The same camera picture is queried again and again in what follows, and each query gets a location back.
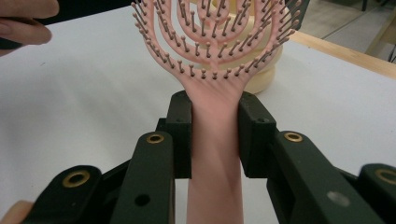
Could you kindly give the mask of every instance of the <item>hairbrush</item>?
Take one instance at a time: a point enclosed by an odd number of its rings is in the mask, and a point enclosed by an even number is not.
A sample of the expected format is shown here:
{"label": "hairbrush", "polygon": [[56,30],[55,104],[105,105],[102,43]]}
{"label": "hairbrush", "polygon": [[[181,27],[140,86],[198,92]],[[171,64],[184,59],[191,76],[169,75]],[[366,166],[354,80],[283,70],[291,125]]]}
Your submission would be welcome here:
{"label": "hairbrush", "polygon": [[[295,7],[288,10],[291,2]],[[177,4],[176,11],[172,4]],[[178,79],[192,101],[187,223],[243,223],[238,101],[249,80],[294,33],[300,4],[301,0],[132,3],[135,26],[148,52]],[[176,32],[175,18],[183,35]],[[246,31],[249,21],[252,27]],[[159,44],[156,27],[167,48],[184,60]]]}

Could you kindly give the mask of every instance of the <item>table surface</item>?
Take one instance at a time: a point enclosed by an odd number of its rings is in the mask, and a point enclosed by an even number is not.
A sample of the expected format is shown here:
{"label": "table surface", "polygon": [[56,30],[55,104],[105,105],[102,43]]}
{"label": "table surface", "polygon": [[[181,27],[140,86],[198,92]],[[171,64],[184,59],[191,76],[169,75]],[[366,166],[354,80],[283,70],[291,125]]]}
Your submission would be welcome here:
{"label": "table surface", "polygon": [[[0,58],[0,216],[17,200],[34,201],[64,169],[106,172],[127,161],[138,137],[166,116],[182,87],[151,59],[131,13],[53,24],[47,45]],[[396,166],[395,66],[385,63],[384,72],[374,58],[339,49],[297,34],[257,96],[279,130],[304,133],[334,166],[355,175],[365,163]],[[243,191],[247,224],[277,223],[265,180],[244,178]],[[186,180],[176,197],[184,223]]]}

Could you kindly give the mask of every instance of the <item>floor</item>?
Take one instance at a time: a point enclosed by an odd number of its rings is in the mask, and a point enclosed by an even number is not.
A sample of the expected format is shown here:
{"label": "floor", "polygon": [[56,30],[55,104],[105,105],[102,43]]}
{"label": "floor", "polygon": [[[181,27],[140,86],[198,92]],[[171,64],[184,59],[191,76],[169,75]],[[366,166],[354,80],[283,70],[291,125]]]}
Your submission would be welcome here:
{"label": "floor", "polygon": [[[390,0],[381,7],[375,0],[368,0],[366,11],[361,11],[362,0],[310,0],[301,32],[335,44],[365,52],[376,34],[396,6]],[[375,57],[387,60],[391,44]]]}

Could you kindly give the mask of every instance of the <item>hairbrush bristle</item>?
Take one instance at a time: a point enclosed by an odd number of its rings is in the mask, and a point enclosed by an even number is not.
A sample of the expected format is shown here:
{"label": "hairbrush bristle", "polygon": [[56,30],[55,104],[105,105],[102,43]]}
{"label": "hairbrush bristle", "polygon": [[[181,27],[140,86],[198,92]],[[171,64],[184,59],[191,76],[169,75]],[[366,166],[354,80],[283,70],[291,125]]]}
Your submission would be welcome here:
{"label": "hairbrush bristle", "polygon": [[[295,2],[294,8],[287,10],[291,2]],[[277,0],[237,0],[235,3],[237,10],[232,19],[229,1],[219,0],[216,6],[212,6],[211,0],[198,0],[194,12],[190,9],[190,0],[177,0],[177,20],[184,35],[179,35],[171,22],[172,1],[142,0],[140,4],[132,3],[132,7],[135,10],[135,25],[158,64],[175,76],[205,79],[206,74],[211,74],[211,79],[217,80],[218,77],[252,77],[261,71],[272,60],[278,47],[294,34],[293,28],[299,23],[297,18],[301,0],[291,0],[287,4]],[[155,14],[163,39],[171,49],[190,62],[202,64],[205,70],[178,61],[163,50],[154,32]],[[253,28],[241,38],[251,17],[254,17]],[[271,34],[254,60],[234,68],[220,69],[223,64],[252,53],[264,41],[266,29],[270,29]]]}

